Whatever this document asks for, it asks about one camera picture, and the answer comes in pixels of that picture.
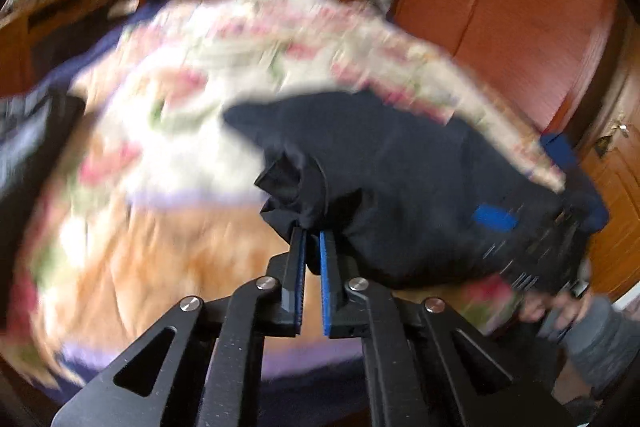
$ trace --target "wooden cabinet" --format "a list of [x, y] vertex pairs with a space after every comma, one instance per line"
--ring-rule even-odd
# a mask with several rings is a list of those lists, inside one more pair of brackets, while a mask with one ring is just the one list
[[25, 92], [41, 80], [31, 51], [56, 29], [116, 0], [35, 0], [0, 20], [0, 96]]
[[23, 92], [31, 85], [26, 27], [14, 19], [0, 30], [0, 96]]
[[617, 1], [395, 0], [392, 20], [471, 67], [540, 130], [561, 130], [600, 63]]

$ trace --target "person's arm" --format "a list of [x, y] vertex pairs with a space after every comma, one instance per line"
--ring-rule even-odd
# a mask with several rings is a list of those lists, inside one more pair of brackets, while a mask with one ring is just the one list
[[593, 386], [595, 395], [615, 387], [640, 352], [640, 322], [615, 311], [606, 297], [588, 295], [577, 301], [568, 294], [555, 298], [529, 295], [520, 318], [538, 321], [548, 309], [552, 312], [539, 335], [552, 341], [561, 338], [569, 360]]

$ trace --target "wooden door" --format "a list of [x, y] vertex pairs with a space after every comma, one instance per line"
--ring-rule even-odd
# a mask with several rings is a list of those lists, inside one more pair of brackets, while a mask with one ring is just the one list
[[398, 0], [394, 22], [469, 66], [540, 129], [564, 128], [598, 67], [617, 0]]
[[[613, 300], [640, 280], [640, 26], [629, 33], [616, 73], [622, 94], [598, 133], [612, 135], [611, 144], [601, 158], [594, 138], [587, 140], [582, 161], [610, 214], [609, 224], [591, 239], [593, 288]], [[615, 121], [626, 124], [626, 132], [612, 133]]]

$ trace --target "door handle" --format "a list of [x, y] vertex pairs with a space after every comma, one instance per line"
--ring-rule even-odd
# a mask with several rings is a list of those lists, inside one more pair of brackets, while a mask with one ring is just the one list
[[620, 120], [614, 121], [611, 126], [611, 134], [615, 134], [615, 132], [619, 130], [622, 133], [622, 136], [625, 138], [629, 138], [629, 127], [626, 123], [622, 123]]
[[605, 136], [600, 136], [600, 138], [598, 138], [593, 144], [593, 148], [595, 149], [595, 152], [599, 158], [603, 158], [604, 155], [609, 152], [613, 137], [618, 131], [620, 131], [622, 136], [624, 136], [625, 138], [629, 138], [629, 126], [619, 119], [614, 120], [609, 127], [608, 134], [606, 134]]

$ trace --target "blue patch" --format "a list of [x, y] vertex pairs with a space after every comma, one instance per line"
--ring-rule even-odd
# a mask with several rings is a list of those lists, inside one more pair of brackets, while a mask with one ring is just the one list
[[472, 219], [478, 225], [497, 232], [509, 232], [518, 224], [518, 220], [503, 208], [485, 203], [476, 208]]
[[578, 166], [578, 158], [564, 134], [545, 133], [540, 135], [540, 145], [551, 161], [567, 172]]

